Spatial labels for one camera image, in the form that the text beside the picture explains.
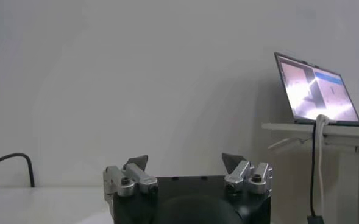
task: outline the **screw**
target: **screw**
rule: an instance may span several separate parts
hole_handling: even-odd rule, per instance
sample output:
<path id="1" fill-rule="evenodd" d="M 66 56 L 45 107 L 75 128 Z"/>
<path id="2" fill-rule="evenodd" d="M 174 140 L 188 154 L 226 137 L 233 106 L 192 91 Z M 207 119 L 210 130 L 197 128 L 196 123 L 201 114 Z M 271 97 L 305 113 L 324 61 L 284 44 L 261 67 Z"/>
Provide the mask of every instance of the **screw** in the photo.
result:
<path id="1" fill-rule="evenodd" d="M 159 191 L 159 189 L 157 186 L 153 186 L 148 189 L 148 193 L 150 193 L 150 194 L 157 194 L 158 191 Z"/>
<path id="2" fill-rule="evenodd" d="M 127 177 L 122 177 L 121 178 L 121 185 L 128 185 L 130 184 L 130 179 Z"/>
<path id="3" fill-rule="evenodd" d="M 231 184 L 227 184 L 226 191 L 230 193 L 235 192 L 235 187 L 233 187 Z"/>
<path id="4" fill-rule="evenodd" d="M 259 174 L 255 174 L 253 177 L 252 177 L 252 181 L 254 183 L 260 183 L 262 181 L 262 177 L 259 175 Z"/>

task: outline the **white desk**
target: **white desk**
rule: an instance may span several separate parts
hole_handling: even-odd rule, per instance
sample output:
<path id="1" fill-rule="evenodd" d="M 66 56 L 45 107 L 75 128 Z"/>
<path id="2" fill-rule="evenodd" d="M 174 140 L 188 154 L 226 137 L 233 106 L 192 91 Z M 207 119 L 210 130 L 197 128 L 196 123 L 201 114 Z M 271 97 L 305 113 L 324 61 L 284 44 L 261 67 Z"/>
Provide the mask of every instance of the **white desk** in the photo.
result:
<path id="1" fill-rule="evenodd" d="M 312 125 L 265 123 L 265 130 L 310 138 Z M 325 126 L 324 142 L 341 152 L 338 177 L 338 224 L 359 223 L 359 127 Z"/>
<path id="2" fill-rule="evenodd" d="M 112 224 L 101 187 L 0 188 L 0 224 Z"/>

